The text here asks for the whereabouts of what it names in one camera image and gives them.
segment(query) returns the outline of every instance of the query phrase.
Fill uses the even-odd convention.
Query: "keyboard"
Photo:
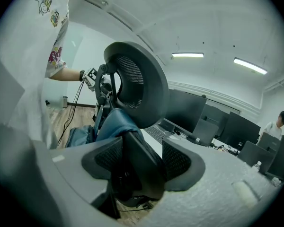
[[[156,126],[151,126],[144,130],[160,144],[162,144],[162,140],[167,137],[167,135],[159,130]]]

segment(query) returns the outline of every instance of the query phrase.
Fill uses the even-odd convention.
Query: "white t-shirt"
[[[25,90],[6,124],[48,148],[56,147],[56,138],[42,88],[45,77],[66,66],[67,26],[68,0],[14,0],[0,20],[0,61]]]
[[[282,129],[278,128],[276,122],[270,122],[266,125],[264,132],[267,134],[276,137],[277,139],[281,139],[282,136]]]

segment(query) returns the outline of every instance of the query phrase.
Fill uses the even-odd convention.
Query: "water bottle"
[[[256,164],[253,165],[253,167],[251,169],[253,169],[254,171],[258,172],[260,170],[260,165],[262,163],[260,161],[258,161]]]

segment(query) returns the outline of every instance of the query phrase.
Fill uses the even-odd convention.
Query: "trash can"
[[[67,96],[63,96],[63,108],[67,108]]]

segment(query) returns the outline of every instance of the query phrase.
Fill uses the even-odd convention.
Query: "wooden floor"
[[[73,108],[68,105],[67,108],[63,108],[63,109],[51,108],[51,107],[48,107],[47,109],[48,109],[49,117],[51,119],[51,123],[53,125],[53,130],[57,136],[57,139],[59,140],[63,132],[64,124],[70,115],[70,110],[73,111]],[[94,126],[95,124],[93,121],[94,112],[95,112],[94,108],[76,107],[74,118],[72,119],[71,124],[65,131],[58,148],[65,147],[65,144],[70,135],[70,130],[72,128],[82,127],[84,125]]]
[[[63,126],[64,123],[67,121],[71,106],[68,106],[65,109],[59,109],[59,108],[51,108],[48,107],[48,113],[51,119],[51,123],[53,125],[54,132],[57,136],[57,139],[59,140],[62,132],[63,132]],[[87,107],[76,107],[74,118],[65,131],[62,141],[58,148],[64,148],[65,144],[68,140],[70,130],[74,127],[82,127],[84,125],[94,125],[93,121],[93,115],[94,115],[94,108],[87,108]],[[135,226],[143,217],[145,217],[151,210],[143,210],[142,206],[138,208],[129,208],[123,204],[121,204],[119,201],[116,201],[117,208],[120,210],[121,218],[117,221],[121,224],[124,224],[126,226]]]

